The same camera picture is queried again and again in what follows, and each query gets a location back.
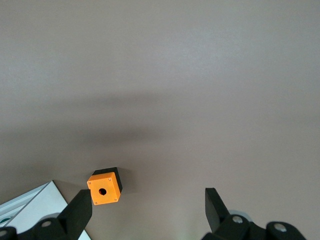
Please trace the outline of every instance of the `orange cube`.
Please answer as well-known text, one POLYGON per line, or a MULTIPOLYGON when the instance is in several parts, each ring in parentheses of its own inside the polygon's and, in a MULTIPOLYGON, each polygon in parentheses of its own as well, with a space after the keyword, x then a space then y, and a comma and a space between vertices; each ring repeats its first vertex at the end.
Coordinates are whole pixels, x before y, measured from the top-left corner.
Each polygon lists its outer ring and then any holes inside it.
POLYGON ((94 205, 119 201, 122 184, 116 167, 96 170, 87 181, 94 205))

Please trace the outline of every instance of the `gray surface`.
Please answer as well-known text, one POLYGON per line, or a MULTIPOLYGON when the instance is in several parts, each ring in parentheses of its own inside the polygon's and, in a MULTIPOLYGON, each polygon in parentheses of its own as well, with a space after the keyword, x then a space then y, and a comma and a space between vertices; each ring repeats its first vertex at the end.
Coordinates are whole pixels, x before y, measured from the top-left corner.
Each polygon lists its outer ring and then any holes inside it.
POLYGON ((93 240, 198 240, 205 187, 320 236, 320 2, 0 1, 0 201, 119 167, 93 240))

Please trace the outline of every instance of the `hole in cube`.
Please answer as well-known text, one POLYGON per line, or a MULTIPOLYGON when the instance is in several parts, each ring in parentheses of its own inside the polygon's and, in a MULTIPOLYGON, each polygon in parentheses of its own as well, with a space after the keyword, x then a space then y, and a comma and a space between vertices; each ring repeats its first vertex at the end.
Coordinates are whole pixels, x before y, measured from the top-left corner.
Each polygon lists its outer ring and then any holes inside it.
POLYGON ((99 189, 99 193, 100 193, 101 195, 106 195, 106 194, 107 194, 107 190, 105 190, 104 188, 100 188, 100 189, 99 189))

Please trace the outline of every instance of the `orange block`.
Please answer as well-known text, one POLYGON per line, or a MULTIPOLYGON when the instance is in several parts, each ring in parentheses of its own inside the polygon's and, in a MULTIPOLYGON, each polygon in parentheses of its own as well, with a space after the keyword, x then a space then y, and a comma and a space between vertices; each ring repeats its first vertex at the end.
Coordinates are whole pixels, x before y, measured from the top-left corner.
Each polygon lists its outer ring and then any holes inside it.
POLYGON ((122 184, 116 167, 96 170, 87 181, 94 205, 119 201, 122 184))

